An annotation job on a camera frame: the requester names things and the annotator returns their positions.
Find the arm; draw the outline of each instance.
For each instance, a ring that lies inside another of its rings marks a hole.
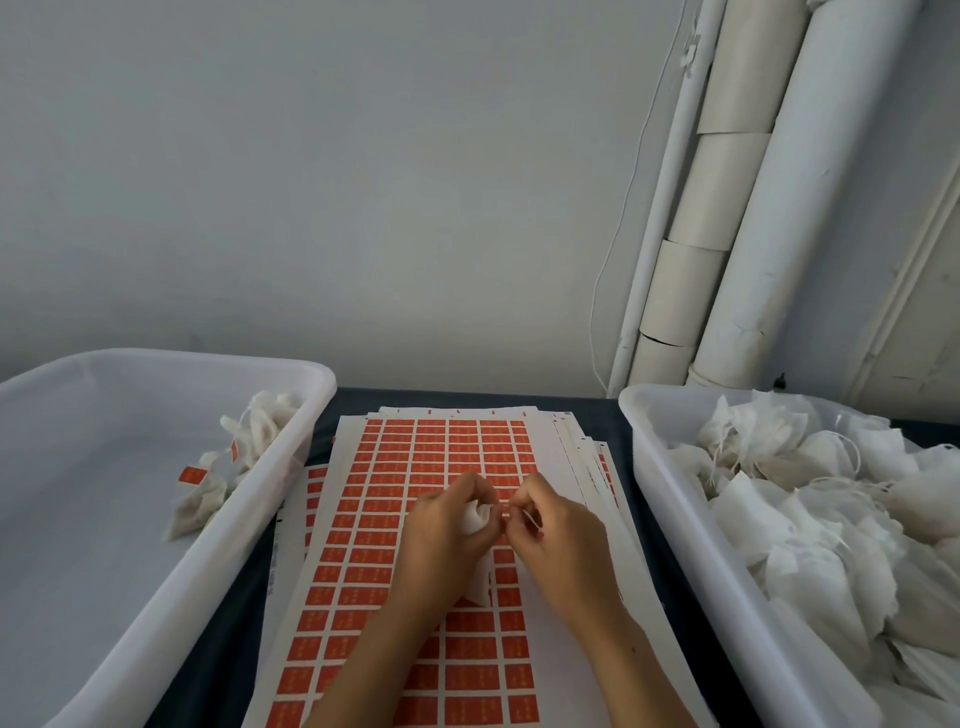
[[[521,510],[539,513],[542,531]],[[620,602],[603,523],[535,473],[510,502],[507,539],[587,655],[613,728],[696,728]]]
[[[490,521],[464,536],[464,510],[476,499],[493,505]],[[464,473],[442,493],[421,497],[403,524],[386,604],[367,622],[304,728],[391,725],[423,642],[463,594],[477,561],[502,531],[496,491],[476,473]]]

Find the plastic bin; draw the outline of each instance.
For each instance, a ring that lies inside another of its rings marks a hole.
[[[684,485],[667,445],[696,444],[717,399],[749,401],[750,392],[699,386],[639,384],[620,394],[634,431],[634,475],[690,587],[754,703],[770,728],[850,728],[829,684],[808,665],[780,626],[702,501]],[[808,398],[825,429],[846,434],[855,410]]]
[[[183,467],[250,397],[303,405],[199,536],[161,541]],[[107,350],[0,384],[0,723],[142,725],[302,468],[324,366]]]

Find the left hand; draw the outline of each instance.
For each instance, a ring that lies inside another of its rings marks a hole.
[[[463,532],[471,500],[490,503],[490,520],[474,534]],[[503,533],[500,501],[477,473],[464,473],[442,493],[422,496],[407,514],[387,604],[429,631],[467,587],[480,557]]]

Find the orange label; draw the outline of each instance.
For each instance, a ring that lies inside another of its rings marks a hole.
[[[205,477],[206,471],[203,468],[194,468],[192,465],[188,465],[183,469],[177,481],[187,485],[200,485],[204,482]]]

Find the pile of tea bags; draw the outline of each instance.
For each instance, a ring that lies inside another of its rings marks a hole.
[[[803,397],[721,397],[671,454],[851,724],[960,725],[960,450],[826,425]]]
[[[174,509],[164,540],[173,541],[203,529],[298,409],[291,395],[275,396],[264,391],[253,396],[239,420],[227,415],[220,418],[221,427],[233,440],[224,450],[205,452],[197,466],[190,469],[201,474],[202,479],[188,486]]]

